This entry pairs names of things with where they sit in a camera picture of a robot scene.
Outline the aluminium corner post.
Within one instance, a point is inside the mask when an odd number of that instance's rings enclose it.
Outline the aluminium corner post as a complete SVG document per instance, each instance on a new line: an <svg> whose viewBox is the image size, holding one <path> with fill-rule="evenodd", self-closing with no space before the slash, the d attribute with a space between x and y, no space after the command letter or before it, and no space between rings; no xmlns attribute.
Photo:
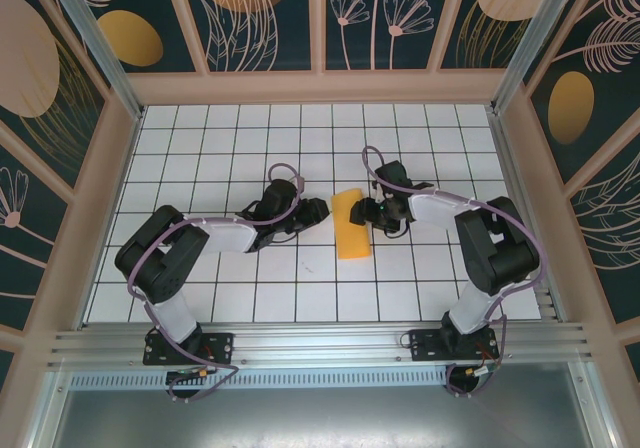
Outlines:
<svg viewBox="0 0 640 448"><path fill-rule="evenodd" d="M106 8L114 0L59 0L89 51L94 55L102 72L111 83L129 114L138 121L141 104L126 73L98 25L92 8Z"/></svg>
<svg viewBox="0 0 640 448"><path fill-rule="evenodd" d="M569 0L542 0L511 58L490 103L490 114L499 117L508 107L538 52L553 30Z"/></svg>

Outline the yellow paper sheet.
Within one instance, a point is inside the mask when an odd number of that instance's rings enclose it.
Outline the yellow paper sheet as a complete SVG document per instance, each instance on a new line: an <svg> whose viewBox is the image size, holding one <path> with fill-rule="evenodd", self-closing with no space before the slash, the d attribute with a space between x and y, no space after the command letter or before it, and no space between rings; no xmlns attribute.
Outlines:
<svg viewBox="0 0 640 448"><path fill-rule="evenodd" d="M351 260L371 255L370 236L366 223L351 221L351 210L364 199L360 188L352 188L331 198L332 215L339 260Z"/></svg>

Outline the aluminium side rail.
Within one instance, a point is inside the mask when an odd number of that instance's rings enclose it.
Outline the aluminium side rail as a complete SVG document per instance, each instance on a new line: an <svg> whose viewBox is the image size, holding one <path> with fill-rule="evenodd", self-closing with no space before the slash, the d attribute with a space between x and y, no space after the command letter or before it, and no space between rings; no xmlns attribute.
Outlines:
<svg viewBox="0 0 640 448"><path fill-rule="evenodd" d="M524 174L517 160L516 153L509 140L508 133L501 118L492 112L487 114L490 129L496 146L500 166L503 170L505 185L509 197L514 202L523 223L542 242L538 220L534 213L531 197L528 193ZM538 306L540 319L547 322L565 322L567 320L565 309L559 297L555 279L551 271L550 262L547 262L547 271L544 278L535 286L526 290L507 295L501 303L501 308L507 308L507 316L514 320L531 321L529 316L518 317L512 313L514 307L519 307L525 298L534 296Z"/></svg>

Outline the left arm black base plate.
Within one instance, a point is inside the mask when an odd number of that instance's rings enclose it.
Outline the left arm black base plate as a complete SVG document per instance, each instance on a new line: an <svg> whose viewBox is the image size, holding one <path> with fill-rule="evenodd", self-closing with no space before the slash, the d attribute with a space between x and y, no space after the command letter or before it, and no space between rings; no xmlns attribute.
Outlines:
<svg viewBox="0 0 640 448"><path fill-rule="evenodd" d="M233 334L195 333L180 346L199 359L230 364L233 352ZM142 363L145 366L176 366L194 365L199 362L176 351L162 334L153 332L145 337Z"/></svg>

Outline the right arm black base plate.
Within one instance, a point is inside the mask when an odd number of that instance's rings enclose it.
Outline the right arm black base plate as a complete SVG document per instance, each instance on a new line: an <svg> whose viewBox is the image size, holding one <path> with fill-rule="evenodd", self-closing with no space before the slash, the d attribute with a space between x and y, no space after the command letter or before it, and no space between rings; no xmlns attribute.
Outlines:
<svg viewBox="0 0 640 448"><path fill-rule="evenodd" d="M480 362L484 353L490 359L500 355L495 331L488 327L466 335L449 336L443 329L416 329L408 335L413 361Z"/></svg>

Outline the aluminium mounting rail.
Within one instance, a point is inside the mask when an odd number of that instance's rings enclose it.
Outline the aluminium mounting rail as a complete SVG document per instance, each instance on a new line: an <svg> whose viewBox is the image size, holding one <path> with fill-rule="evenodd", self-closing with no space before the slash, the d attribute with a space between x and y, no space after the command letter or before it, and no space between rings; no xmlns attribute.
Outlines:
<svg viewBox="0 0 640 448"><path fill-rule="evenodd" d="M432 329L432 322L205 323L206 332L234 336L232 362L241 368L373 367L408 364L406 334ZM55 334L45 356L50 368L121 370L142 368L142 323L93 323ZM507 363L589 360L595 353L579 323L508 324L498 337L506 342Z"/></svg>

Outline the grey metal sheet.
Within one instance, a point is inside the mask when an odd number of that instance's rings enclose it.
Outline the grey metal sheet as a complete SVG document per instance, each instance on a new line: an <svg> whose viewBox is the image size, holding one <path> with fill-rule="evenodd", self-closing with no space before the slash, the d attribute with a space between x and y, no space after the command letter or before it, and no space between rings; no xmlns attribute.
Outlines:
<svg viewBox="0 0 640 448"><path fill-rule="evenodd" d="M54 386L36 448L624 448L589 380L509 366L476 396L440 386L159 390Z"/></svg>

